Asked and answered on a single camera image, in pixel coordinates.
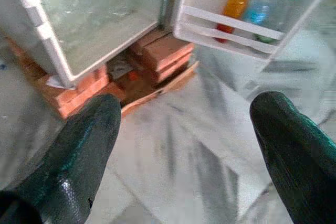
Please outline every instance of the refrigerator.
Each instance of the refrigerator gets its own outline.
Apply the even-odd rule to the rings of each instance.
[[[321,112],[323,96],[334,82],[334,51],[323,51],[319,45],[310,49],[318,39],[302,31],[315,29],[312,24],[319,15],[314,12],[321,10],[323,0],[296,0],[282,31],[221,15],[225,2],[0,0],[0,29],[49,74],[58,75],[65,87],[72,87],[155,27],[165,27],[172,29],[176,38],[197,44],[195,54],[201,64],[244,99],[251,101],[264,90],[279,90],[297,99],[308,116]],[[283,0],[272,2],[281,5]],[[218,23],[235,27],[235,32],[217,30]],[[254,34],[275,41],[266,44],[255,40]],[[229,41],[221,44],[214,38]],[[300,55],[305,50],[315,50],[324,58],[304,59]],[[320,72],[301,70],[313,72],[321,62],[326,77],[302,88]]]

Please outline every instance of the orange bottle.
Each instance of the orange bottle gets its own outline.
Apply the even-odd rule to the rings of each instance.
[[[241,18],[247,5],[248,0],[228,0],[224,7],[223,15],[231,18]],[[223,24],[218,24],[217,29],[228,34],[232,34],[235,30],[235,28]],[[220,43],[226,42],[226,39],[216,38],[216,40]]]

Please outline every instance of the stack of bricks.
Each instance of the stack of bricks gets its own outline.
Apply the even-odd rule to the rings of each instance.
[[[90,98],[97,94],[111,93],[120,101],[125,99],[125,91],[114,82],[110,82],[106,65],[86,75],[73,90],[54,88],[46,84],[50,75],[45,73],[15,43],[9,41],[9,44],[27,80],[40,91],[63,119],[78,112]]]
[[[129,63],[153,86],[184,71],[194,44],[173,37],[158,29],[145,35],[130,47]]]

